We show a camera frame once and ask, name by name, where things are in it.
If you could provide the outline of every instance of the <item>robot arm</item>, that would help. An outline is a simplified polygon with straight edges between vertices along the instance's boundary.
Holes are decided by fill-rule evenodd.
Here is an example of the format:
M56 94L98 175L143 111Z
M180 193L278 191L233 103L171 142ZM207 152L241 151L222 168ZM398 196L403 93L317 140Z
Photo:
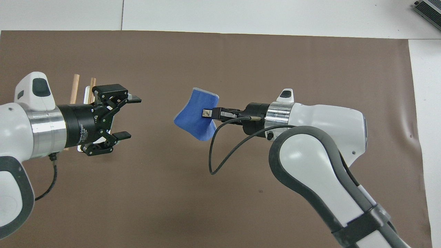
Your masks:
M205 109L202 116L223 122L257 116L233 122L248 135L284 125L257 135L273 141L271 171L312 205L342 247L409 247L399 238L387 212L349 171L366 150L366 122L359 111L295 103L292 89L284 89L271 104L250 103L243 111Z
M88 156L110 153L131 137L109 130L121 107L141 99L119 84L92 90L91 104L55 105L46 75L32 72L17 85L14 102L0 105L0 239L17 230L34 206L23 161L77 145ZM101 137L103 142L94 143Z

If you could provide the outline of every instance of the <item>black grille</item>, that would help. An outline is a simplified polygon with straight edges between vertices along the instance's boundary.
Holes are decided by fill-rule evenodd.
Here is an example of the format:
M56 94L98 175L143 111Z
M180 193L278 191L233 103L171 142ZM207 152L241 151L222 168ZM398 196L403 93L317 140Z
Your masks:
M441 28L441 14L436 12L431 6L425 2L421 2L415 6L415 8L424 14L426 18L437 24L439 26L438 28Z
M429 2L433 3L436 7L441 10L441 1L440 0L429 0Z

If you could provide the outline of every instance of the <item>brown mat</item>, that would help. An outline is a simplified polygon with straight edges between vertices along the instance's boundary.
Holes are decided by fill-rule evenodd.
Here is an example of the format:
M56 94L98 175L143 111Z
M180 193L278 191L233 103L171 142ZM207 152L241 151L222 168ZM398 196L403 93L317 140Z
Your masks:
M407 40L144 31L2 31L0 104L16 84L44 72L57 104L91 77L143 99L115 118L129 131L112 154L60 154L53 191L6 247L339 247L317 213L280 184L271 143L254 138L215 176L209 142L173 124L192 87L219 106L271 103L284 88L297 102L360 110L368 149L352 171L412 247L431 247ZM219 135L215 161L245 137ZM52 179L47 158L24 163L37 195Z

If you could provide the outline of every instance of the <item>blue cloth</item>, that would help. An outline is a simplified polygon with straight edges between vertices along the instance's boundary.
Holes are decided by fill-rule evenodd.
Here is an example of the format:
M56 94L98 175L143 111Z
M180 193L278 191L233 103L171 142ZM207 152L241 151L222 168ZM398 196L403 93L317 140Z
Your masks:
M203 118L203 109L213 109L217 106L219 96L193 88L190 100L187 105L175 117L176 126L189 132L195 138L206 141L213 137L216 125L212 119Z

